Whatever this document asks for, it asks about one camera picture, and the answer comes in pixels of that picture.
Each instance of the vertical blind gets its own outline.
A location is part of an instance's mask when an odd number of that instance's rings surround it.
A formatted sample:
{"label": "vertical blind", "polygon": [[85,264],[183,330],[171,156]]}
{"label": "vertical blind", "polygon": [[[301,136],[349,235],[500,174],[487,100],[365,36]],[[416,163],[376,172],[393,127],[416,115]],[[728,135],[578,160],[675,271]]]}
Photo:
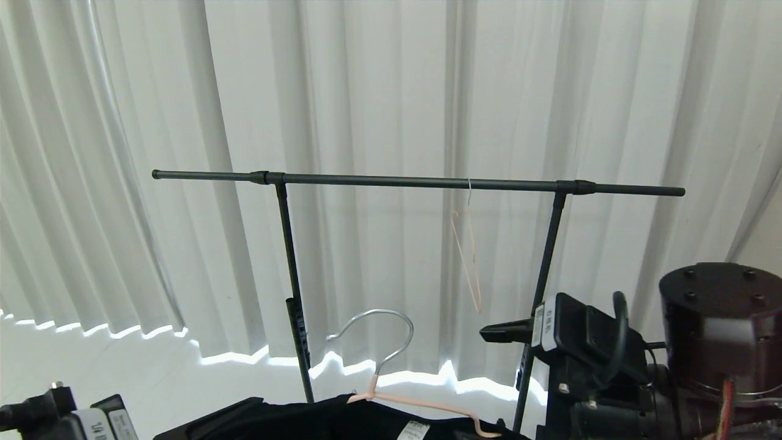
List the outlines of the vertical blind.
{"label": "vertical blind", "polygon": [[[272,188],[153,168],[684,186],[566,205],[547,294],[662,337],[656,283],[734,257],[782,164],[776,2],[0,2],[4,312],[294,354]],[[511,383],[552,196],[290,186],[313,359]],[[472,212],[483,311],[465,251]]]}

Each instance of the white floor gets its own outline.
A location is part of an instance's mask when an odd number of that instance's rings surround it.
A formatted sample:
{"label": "white floor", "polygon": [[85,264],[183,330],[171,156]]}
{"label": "white floor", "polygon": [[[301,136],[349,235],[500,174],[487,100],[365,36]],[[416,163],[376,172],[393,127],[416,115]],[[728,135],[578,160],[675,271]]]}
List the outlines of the white floor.
{"label": "white floor", "polygon": [[[541,383],[545,383],[546,374],[536,366],[534,377]],[[361,392],[370,376],[371,370],[345,376],[340,365],[330,362],[314,380],[315,399]],[[142,440],[249,396],[273,403],[304,401],[298,369],[270,365],[268,357],[254,365],[234,361],[202,365],[198,348],[187,337],[175,337],[171,332],[148,340],[139,332],[112,339],[106,330],[85,337],[79,328],[56,333],[54,328],[37,330],[34,325],[0,319],[0,404],[39,395],[56,380],[72,388],[80,407],[115,393],[122,395]],[[470,384],[459,385],[453,381],[443,386],[391,384],[383,391],[447,402],[470,409],[484,420],[494,422],[502,417],[506,424],[512,424],[515,401],[484,391],[459,394],[455,388]],[[536,384],[533,388],[537,394],[528,397],[528,415],[522,426],[530,438],[545,413],[539,402],[540,388]],[[435,410],[401,408],[424,417],[453,417]],[[14,438],[18,436],[0,435],[1,440]]]}

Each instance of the black garment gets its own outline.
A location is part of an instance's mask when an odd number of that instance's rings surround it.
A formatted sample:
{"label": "black garment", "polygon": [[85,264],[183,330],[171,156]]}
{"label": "black garment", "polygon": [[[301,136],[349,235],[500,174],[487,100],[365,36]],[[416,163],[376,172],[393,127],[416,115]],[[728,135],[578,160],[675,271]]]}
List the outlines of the black garment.
{"label": "black garment", "polygon": [[[340,395],[317,403],[258,405],[246,416],[214,430],[204,440],[476,440],[468,417],[427,420],[376,402],[347,403]],[[485,432],[501,433],[503,440],[529,440],[503,427],[481,422]],[[410,430],[417,435],[400,435]]]}

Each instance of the silver metal hook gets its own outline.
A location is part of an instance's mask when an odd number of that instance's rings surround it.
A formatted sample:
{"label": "silver metal hook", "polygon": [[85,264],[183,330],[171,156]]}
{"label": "silver metal hook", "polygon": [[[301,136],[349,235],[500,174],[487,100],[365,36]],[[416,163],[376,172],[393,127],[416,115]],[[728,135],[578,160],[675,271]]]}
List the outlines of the silver metal hook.
{"label": "silver metal hook", "polygon": [[355,315],[353,318],[350,318],[350,321],[343,326],[342,329],[339,330],[336,334],[330,334],[326,337],[326,341],[333,341],[336,338],[342,336],[345,333],[345,330],[348,329],[348,327],[352,326],[353,323],[358,321],[361,318],[364,318],[365,316],[374,315],[375,313],[386,313],[389,315],[398,316],[401,319],[404,320],[405,323],[407,323],[407,327],[409,331],[407,332],[407,340],[405,340],[404,344],[402,344],[399,349],[397,349],[395,352],[391,353],[390,355],[387,355],[385,359],[383,359],[381,362],[377,363],[377,366],[375,367],[375,375],[380,375],[380,369],[383,368],[383,366],[391,359],[394,359],[397,355],[399,355],[401,352],[407,350],[407,346],[410,345],[410,341],[413,340],[413,333],[415,332],[415,328],[413,327],[413,322],[410,321],[410,318],[407,317],[407,315],[404,315],[401,312],[397,312],[396,310],[390,310],[388,308],[373,308],[372,310],[367,310],[366,312],[359,313],[358,315]]}

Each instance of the garment rack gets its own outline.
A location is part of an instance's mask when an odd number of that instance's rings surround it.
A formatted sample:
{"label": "garment rack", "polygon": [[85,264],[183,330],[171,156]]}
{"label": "garment rack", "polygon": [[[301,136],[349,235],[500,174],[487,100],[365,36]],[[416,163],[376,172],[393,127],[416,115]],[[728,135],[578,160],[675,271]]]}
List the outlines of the garment rack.
{"label": "garment rack", "polygon": [[[557,241],[557,232],[565,209],[565,201],[568,195],[582,196],[585,194],[633,194],[646,196],[681,197],[684,188],[671,186],[637,186],[637,185],[607,185],[587,180],[496,180],[496,179],[456,179],[434,177],[401,177],[401,176],[373,176],[373,175],[321,175],[321,174],[293,174],[278,171],[255,171],[249,173],[234,172],[208,172],[208,171],[152,171],[154,179],[190,179],[190,180],[223,180],[232,182],[252,182],[259,185],[274,185],[277,190],[277,200],[282,220],[282,234],[285,237],[285,254],[288,260],[288,271],[291,279],[292,298],[285,300],[288,308],[288,317],[291,324],[291,333],[296,346],[296,357],[299,360],[299,371],[307,401],[312,403],[312,383],[310,381],[310,352],[307,348],[307,326],[304,322],[304,313],[301,300],[301,288],[299,285],[299,272],[296,268],[296,252],[293,248],[293,233],[291,228],[290,210],[288,207],[287,184],[304,185],[341,185],[341,186],[393,186],[402,188],[440,188],[440,189],[493,189],[504,191],[540,191],[554,193],[554,208],[548,224],[546,243],[543,247],[543,258],[540,262],[537,285],[532,315],[535,308],[543,300],[546,289],[548,272],[551,268],[551,258],[554,254],[554,245]],[[527,392],[529,391],[529,379],[532,374],[533,357],[529,354],[529,346],[524,346],[521,367],[516,377],[518,389],[518,402],[513,420],[513,431],[520,432],[522,417],[526,405]]]}

